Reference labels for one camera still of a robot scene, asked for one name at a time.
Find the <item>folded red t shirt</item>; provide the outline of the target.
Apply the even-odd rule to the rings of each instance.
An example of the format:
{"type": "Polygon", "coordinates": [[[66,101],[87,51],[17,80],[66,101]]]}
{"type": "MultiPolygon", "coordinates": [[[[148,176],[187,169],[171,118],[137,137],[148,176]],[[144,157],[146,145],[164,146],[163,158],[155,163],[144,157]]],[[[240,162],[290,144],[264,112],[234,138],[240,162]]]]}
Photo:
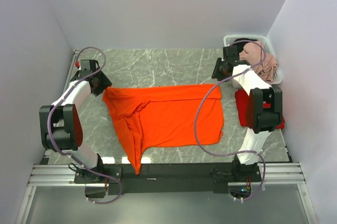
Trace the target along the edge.
{"type": "Polygon", "coordinates": [[[248,94],[243,89],[238,89],[235,92],[235,101],[238,111],[239,123],[242,127],[247,127],[246,111],[249,101],[248,94]]]}

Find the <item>aluminium frame rail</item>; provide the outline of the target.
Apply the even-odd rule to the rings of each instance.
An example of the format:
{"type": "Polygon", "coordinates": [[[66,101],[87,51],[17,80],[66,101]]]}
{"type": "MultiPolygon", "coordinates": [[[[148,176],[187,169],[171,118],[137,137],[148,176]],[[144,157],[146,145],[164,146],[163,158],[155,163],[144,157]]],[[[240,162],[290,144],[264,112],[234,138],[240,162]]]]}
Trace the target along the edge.
{"type": "Polygon", "coordinates": [[[38,187],[74,186],[74,171],[66,165],[34,165],[15,223],[27,223],[38,187]]]}

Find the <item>black base beam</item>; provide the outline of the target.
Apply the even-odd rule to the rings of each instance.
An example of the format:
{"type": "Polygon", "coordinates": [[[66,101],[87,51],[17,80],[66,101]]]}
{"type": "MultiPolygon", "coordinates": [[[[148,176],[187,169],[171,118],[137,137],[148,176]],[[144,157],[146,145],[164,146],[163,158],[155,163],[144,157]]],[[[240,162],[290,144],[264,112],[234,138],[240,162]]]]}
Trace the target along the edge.
{"type": "Polygon", "coordinates": [[[257,164],[241,165],[234,161],[221,163],[143,164],[139,174],[131,164],[105,164],[104,174],[112,178],[98,178],[78,171],[75,184],[107,185],[108,194],[213,192],[228,193],[230,183],[260,182],[262,172],[257,164]]]}

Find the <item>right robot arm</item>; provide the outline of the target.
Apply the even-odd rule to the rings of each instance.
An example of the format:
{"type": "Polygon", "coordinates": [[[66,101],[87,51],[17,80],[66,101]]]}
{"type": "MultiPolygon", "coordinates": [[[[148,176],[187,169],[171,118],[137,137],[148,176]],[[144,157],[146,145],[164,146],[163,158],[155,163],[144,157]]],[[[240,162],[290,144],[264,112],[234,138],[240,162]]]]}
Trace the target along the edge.
{"type": "Polygon", "coordinates": [[[233,179],[243,181],[258,173],[258,154],[266,139],[283,121],[282,90],[264,82],[247,61],[241,60],[236,45],[223,47],[223,57],[217,59],[212,73],[212,78],[218,81],[228,77],[248,95],[247,132],[231,168],[233,179]]]}

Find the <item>orange t shirt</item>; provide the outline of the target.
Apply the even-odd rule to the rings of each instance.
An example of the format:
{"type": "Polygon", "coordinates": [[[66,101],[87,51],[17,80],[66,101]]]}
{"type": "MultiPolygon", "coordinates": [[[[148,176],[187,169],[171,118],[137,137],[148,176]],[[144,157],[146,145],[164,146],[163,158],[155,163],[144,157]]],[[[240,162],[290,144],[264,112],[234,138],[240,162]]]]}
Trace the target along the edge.
{"type": "Polygon", "coordinates": [[[135,173],[148,148],[217,144],[224,115],[220,87],[210,84],[149,88],[108,87],[103,94],[117,138],[135,173]]]}

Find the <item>white plastic laundry basket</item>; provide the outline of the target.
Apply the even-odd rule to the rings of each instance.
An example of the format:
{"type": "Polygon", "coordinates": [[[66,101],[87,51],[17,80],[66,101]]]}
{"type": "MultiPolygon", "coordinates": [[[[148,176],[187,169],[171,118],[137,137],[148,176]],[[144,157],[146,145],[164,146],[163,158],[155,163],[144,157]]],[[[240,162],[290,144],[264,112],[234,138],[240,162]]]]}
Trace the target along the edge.
{"type": "MultiPolygon", "coordinates": [[[[224,42],[224,46],[228,46],[231,45],[235,40],[239,39],[239,38],[243,38],[244,40],[257,40],[260,41],[266,52],[269,54],[272,54],[276,57],[276,53],[273,49],[273,46],[270,42],[270,40],[262,35],[255,35],[255,34],[233,34],[233,35],[226,35],[223,38],[223,42],[224,42]]],[[[280,70],[280,67],[278,67],[275,71],[274,71],[274,82],[273,84],[280,84],[282,82],[282,72],[280,70]]]]}

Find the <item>black garment in basket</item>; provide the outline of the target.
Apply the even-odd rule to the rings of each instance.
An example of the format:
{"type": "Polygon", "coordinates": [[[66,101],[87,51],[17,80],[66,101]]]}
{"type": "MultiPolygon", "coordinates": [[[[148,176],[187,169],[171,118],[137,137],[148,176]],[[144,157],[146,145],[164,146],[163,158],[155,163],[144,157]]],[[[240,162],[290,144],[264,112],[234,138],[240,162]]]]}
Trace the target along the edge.
{"type": "Polygon", "coordinates": [[[244,46],[251,41],[256,41],[256,40],[249,39],[249,38],[237,38],[233,42],[234,42],[234,45],[237,46],[238,53],[241,53],[244,50],[244,46]]]}

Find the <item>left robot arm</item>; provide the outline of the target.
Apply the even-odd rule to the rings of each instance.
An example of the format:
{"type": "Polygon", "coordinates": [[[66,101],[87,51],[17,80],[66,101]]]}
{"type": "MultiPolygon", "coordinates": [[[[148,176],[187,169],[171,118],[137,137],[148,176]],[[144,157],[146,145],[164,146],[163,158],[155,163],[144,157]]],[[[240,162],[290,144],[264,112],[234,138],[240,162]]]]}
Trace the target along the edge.
{"type": "Polygon", "coordinates": [[[73,159],[69,166],[82,178],[93,183],[107,181],[101,156],[84,143],[77,110],[87,97],[101,95],[112,83],[97,60],[81,60],[75,65],[78,70],[66,91],[51,105],[39,109],[42,145],[73,159]]]}

